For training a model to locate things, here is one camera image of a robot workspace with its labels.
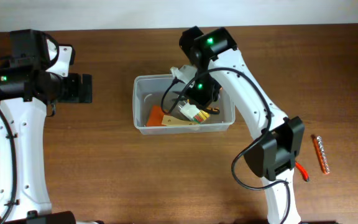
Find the orange black long-nose pliers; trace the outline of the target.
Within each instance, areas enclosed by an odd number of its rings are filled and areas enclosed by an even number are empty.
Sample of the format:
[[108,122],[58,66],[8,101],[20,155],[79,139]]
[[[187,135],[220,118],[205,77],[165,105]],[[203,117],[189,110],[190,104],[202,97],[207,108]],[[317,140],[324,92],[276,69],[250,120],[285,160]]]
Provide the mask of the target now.
[[211,108],[208,107],[205,109],[205,111],[209,114],[220,114],[220,109],[219,108]]

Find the clear case of coloured plugs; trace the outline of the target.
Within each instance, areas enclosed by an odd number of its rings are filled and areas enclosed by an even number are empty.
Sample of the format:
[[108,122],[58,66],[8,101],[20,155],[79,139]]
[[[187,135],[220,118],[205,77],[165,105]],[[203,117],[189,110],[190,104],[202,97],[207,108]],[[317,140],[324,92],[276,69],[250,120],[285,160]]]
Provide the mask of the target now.
[[199,124],[207,121],[210,114],[198,109],[195,105],[191,105],[188,101],[180,101],[178,104],[179,112],[190,121],[195,121]]

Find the clear plastic storage container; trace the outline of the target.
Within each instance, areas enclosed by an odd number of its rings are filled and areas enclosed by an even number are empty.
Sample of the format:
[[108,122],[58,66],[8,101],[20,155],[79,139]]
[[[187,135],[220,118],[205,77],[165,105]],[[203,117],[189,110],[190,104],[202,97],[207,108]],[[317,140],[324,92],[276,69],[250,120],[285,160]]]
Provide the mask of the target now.
[[132,110],[134,126],[143,134],[181,134],[181,133],[205,133],[225,131],[235,120],[235,106],[229,95],[221,90],[219,100],[211,106],[219,108],[218,115],[212,115],[202,124],[188,126],[151,126],[146,124],[153,106],[160,106],[162,96],[171,85],[173,76],[147,75],[139,76],[134,80]]

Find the orange scraper with wooden handle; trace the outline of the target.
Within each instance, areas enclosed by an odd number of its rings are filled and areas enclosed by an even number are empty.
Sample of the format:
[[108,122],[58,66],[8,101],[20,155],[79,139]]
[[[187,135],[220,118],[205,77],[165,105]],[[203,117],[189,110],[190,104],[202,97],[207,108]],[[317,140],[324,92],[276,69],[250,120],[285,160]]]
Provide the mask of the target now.
[[173,116],[165,115],[161,107],[153,105],[150,110],[149,118],[147,120],[147,127],[156,127],[156,126],[189,126],[196,125],[197,122],[194,121],[185,121],[178,119]]

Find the orange socket bit rail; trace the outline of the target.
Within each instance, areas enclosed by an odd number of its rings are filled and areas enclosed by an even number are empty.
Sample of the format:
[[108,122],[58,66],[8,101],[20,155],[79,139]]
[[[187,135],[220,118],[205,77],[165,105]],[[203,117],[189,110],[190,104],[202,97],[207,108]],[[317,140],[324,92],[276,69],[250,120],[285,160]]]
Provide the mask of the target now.
[[325,148],[324,148],[324,144],[323,144],[323,140],[321,136],[316,136],[316,135],[312,135],[311,136],[312,141],[313,141],[313,146],[315,148],[316,151],[316,156],[318,158],[318,162],[319,162],[319,166],[321,168],[321,171],[323,172],[323,174],[329,174],[330,168],[329,168],[329,164],[328,164],[328,160],[325,154]]

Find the red handled side cutters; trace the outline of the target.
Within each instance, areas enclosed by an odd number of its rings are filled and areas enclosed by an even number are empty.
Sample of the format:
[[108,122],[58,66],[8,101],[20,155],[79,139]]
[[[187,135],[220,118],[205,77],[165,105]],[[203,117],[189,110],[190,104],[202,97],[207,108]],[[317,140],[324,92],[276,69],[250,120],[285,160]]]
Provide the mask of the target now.
[[297,161],[295,162],[295,166],[296,166],[296,168],[300,171],[303,180],[304,180],[305,182],[309,182],[309,181],[310,181],[310,177],[309,177],[309,175],[308,175],[306,169],[305,169],[299,162],[297,162]]

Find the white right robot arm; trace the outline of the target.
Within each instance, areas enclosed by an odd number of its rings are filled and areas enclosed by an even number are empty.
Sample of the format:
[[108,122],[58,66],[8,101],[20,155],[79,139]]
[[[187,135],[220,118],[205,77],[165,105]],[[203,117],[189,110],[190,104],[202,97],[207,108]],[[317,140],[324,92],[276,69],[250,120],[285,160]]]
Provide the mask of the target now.
[[289,118],[267,96],[227,29],[205,34],[194,26],[182,33],[179,46],[196,68],[179,96],[208,110],[219,90],[229,95],[253,139],[233,159],[231,172],[235,173],[237,162],[244,159],[261,179],[259,190],[265,192],[269,223],[300,223],[293,175],[305,130],[302,120]]

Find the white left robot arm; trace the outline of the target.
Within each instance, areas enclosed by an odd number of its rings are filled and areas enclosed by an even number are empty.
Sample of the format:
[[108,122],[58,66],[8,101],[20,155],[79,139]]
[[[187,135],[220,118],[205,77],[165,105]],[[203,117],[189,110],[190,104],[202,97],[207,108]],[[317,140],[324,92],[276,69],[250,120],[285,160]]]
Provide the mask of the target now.
[[44,123],[57,103],[91,103],[92,77],[69,71],[71,45],[39,30],[10,34],[0,67],[0,223],[75,223],[53,212],[44,171]]

